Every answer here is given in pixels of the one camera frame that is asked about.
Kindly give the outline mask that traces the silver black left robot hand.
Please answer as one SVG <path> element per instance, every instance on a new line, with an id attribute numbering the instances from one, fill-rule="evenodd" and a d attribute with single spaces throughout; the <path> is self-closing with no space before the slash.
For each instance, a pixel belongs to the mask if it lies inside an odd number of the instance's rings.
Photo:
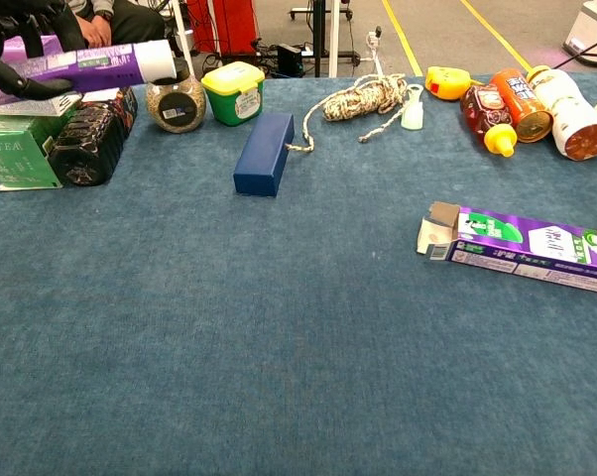
<path id="1" fill-rule="evenodd" d="M 85 47 L 78 22 L 64 0 L 0 0 L 0 90 L 26 100 L 47 100 L 72 89 L 68 79 L 49 79 L 42 82 L 20 75 L 1 60 L 4 42 L 19 37 L 25 45 L 26 57 L 39 58 L 44 54 L 40 27 L 48 26 L 60 41 L 65 52 Z"/>

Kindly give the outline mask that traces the purple white toothpaste tube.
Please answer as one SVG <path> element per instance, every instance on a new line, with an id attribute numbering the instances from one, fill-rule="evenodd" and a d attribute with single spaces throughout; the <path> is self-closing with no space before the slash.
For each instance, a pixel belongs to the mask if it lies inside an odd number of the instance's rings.
<path id="1" fill-rule="evenodd" d="M 20 75 L 39 82 L 68 79 L 72 89 L 66 93 L 122 88 L 177 75 L 166 40 L 64 52 L 8 65 Z M 26 99 L 0 90 L 0 105 L 20 100 Z"/>

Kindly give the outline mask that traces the purple cardboard box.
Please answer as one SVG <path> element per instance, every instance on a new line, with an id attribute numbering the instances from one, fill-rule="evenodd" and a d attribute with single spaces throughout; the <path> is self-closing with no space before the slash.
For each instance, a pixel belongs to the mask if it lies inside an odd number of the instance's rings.
<path id="1" fill-rule="evenodd" d="M 597 229 L 434 202 L 417 252 L 491 271 L 597 293 Z"/>

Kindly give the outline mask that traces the small purple box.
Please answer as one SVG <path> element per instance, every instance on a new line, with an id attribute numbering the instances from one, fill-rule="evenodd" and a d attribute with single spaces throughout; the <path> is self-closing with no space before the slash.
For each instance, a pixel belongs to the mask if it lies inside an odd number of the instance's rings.
<path id="1" fill-rule="evenodd" d="M 55 35 L 41 36 L 45 55 L 54 55 L 62 52 L 60 41 Z M 4 42 L 1 60 L 7 63 L 18 63 L 28 59 L 25 43 L 21 37 L 15 36 Z"/>

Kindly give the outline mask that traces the dark blue rectangular box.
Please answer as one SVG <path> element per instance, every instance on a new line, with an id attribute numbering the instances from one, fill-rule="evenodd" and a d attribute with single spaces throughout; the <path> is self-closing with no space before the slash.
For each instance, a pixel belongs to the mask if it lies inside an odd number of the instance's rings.
<path id="1" fill-rule="evenodd" d="M 242 150 L 233 172 L 238 193 L 276 196 L 295 135 L 291 113 L 262 113 Z"/>

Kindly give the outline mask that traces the black power box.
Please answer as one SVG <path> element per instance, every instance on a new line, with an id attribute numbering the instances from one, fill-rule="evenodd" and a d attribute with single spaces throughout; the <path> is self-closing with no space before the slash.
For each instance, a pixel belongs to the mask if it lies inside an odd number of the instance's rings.
<path id="1" fill-rule="evenodd" d="M 303 77 L 302 50 L 287 44 L 277 46 L 278 74 L 283 77 Z"/>

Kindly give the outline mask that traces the white blue milk carton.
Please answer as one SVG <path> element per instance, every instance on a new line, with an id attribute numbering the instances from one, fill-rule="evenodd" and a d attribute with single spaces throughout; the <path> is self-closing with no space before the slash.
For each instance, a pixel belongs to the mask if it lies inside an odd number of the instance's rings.
<path id="1" fill-rule="evenodd" d="M 20 100 L 0 105 L 0 116 L 60 117 L 82 98 L 80 93 L 66 93 L 52 99 Z"/>

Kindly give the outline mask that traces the green mesh basket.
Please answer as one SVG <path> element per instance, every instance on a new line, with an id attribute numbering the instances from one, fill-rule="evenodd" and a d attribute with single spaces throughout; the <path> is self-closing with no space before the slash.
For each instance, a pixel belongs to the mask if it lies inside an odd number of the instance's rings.
<path id="1" fill-rule="evenodd" d="M 0 191 L 61 187 L 49 156 L 80 100 L 63 98 L 60 115 L 0 115 Z"/>

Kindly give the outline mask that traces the dark soy sauce bottle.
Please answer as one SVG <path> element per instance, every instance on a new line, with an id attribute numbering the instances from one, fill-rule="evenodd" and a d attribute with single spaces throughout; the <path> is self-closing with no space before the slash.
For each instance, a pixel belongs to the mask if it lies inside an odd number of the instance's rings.
<path id="1" fill-rule="evenodd" d="M 49 156 L 63 185 L 96 186 L 111 179 L 138 112 L 130 87 L 85 94 Z"/>

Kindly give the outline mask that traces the seated person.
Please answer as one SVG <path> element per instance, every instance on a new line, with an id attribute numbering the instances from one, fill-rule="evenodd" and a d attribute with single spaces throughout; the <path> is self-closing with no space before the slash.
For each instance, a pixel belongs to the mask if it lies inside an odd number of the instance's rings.
<path id="1" fill-rule="evenodd" d="M 88 48 L 136 44 L 165 38 L 162 16 L 131 0 L 64 0 Z"/>

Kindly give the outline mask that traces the glass jar black lid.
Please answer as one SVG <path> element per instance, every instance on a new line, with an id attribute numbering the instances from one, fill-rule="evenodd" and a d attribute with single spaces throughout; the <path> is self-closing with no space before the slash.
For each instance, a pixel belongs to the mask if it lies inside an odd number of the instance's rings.
<path id="1" fill-rule="evenodd" d="M 155 123 L 167 132 L 182 134 L 197 129 L 206 112 L 206 97 L 184 58 L 174 58 L 175 78 L 149 82 L 147 109 Z"/>

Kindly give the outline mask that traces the white stand leg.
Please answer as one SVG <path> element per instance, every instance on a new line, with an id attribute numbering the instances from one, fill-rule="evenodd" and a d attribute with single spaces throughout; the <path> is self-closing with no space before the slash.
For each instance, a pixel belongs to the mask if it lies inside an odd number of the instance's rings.
<path id="1" fill-rule="evenodd" d="M 329 78 L 335 78 L 338 72 L 340 4 L 340 0 L 331 0 L 328 51 Z"/>
<path id="2" fill-rule="evenodd" d="M 188 65 L 190 74 L 194 75 L 194 68 L 193 68 L 191 55 L 190 55 L 190 47 L 189 47 L 187 36 L 186 36 L 186 29 L 184 27 L 184 22 L 183 22 L 183 17 L 181 14 L 179 0 L 170 0 L 170 5 L 173 9 L 173 15 L 176 20 L 177 36 L 179 38 L 180 49 L 182 51 L 183 57 L 184 57 L 187 65 Z"/>

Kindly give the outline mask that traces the green container yellow lid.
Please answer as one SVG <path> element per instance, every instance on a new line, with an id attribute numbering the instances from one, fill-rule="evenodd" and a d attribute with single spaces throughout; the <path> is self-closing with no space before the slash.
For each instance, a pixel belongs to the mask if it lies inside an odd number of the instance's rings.
<path id="1" fill-rule="evenodd" d="M 261 112 L 264 80 L 259 68 L 235 61 L 206 73 L 201 84 L 214 118 L 227 126 L 237 126 Z"/>

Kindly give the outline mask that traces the red cabinet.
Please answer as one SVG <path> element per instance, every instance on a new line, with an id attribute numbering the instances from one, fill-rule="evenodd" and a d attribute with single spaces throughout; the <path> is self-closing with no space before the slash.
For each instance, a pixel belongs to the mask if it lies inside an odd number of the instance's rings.
<path id="1" fill-rule="evenodd" d="M 222 56 L 253 55 L 259 38 L 253 0 L 185 0 L 194 48 Z"/>

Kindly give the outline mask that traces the white power strip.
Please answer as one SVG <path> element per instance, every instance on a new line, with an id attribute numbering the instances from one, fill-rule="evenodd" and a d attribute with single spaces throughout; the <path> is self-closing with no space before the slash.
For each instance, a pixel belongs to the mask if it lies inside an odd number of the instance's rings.
<path id="1" fill-rule="evenodd" d="M 383 75 L 382 64 L 379 59 L 379 48 L 381 44 L 382 28 L 377 26 L 373 31 L 370 31 L 366 37 L 366 44 L 371 53 L 371 61 L 374 64 L 375 71 L 378 75 Z"/>

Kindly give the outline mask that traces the blue table cloth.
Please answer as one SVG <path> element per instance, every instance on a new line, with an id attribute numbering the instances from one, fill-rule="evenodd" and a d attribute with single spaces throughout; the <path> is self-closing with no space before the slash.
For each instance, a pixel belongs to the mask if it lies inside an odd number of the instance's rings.
<path id="1" fill-rule="evenodd" d="M 597 228 L 597 158 L 379 123 L 274 198 L 249 124 L 145 114 L 109 183 L 0 192 L 0 476 L 597 476 L 597 294 L 416 251 L 437 200 Z"/>

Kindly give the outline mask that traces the mint green spoon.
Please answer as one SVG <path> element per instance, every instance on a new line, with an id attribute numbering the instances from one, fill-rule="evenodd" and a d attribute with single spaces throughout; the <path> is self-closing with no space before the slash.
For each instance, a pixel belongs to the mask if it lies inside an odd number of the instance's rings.
<path id="1" fill-rule="evenodd" d="M 423 87 L 419 84 L 411 84 L 407 87 L 401 126 L 410 131 L 420 130 L 423 127 L 423 106 L 421 94 Z"/>

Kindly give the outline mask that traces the yellow tape measure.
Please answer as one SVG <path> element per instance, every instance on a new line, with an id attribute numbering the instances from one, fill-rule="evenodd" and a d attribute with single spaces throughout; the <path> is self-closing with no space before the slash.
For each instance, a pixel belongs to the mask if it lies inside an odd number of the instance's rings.
<path id="1" fill-rule="evenodd" d="M 482 82 L 473 79 L 465 69 L 430 66 L 426 71 L 426 90 L 442 100 L 459 100 L 473 85 L 482 85 Z"/>

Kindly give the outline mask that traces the red squeeze bottle yellow cap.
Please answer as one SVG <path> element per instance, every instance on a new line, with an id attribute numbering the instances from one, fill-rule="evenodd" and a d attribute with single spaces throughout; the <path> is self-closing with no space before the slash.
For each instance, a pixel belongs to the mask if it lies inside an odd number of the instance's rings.
<path id="1" fill-rule="evenodd" d="M 511 157 L 518 136 L 512 116 L 494 84 L 471 85 L 460 99 L 468 128 L 492 154 Z"/>

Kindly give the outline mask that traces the orange drink can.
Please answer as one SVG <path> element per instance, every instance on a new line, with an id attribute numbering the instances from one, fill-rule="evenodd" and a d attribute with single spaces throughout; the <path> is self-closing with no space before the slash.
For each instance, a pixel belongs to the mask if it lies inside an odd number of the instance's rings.
<path id="1" fill-rule="evenodd" d="M 534 143 L 550 133 L 553 118 L 549 110 L 517 69 L 502 69 L 492 76 L 490 82 L 497 87 L 509 107 L 520 142 Z"/>

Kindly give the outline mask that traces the white drink bottle yellow cap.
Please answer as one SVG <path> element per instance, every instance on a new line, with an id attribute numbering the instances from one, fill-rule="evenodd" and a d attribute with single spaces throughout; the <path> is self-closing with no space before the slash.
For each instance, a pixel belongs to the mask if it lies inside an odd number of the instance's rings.
<path id="1" fill-rule="evenodd" d="M 553 117 L 551 133 L 559 152 L 583 162 L 597 156 L 597 110 L 585 99 L 571 76 L 539 65 L 527 74 L 529 86 Z"/>

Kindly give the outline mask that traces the white machine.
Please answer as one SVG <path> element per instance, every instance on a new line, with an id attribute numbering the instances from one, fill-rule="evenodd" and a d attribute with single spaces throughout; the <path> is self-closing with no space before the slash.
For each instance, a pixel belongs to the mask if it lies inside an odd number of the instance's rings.
<path id="1" fill-rule="evenodd" d="M 597 0 L 583 2 L 562 46 L 573 60 L 597 65 Z"/>

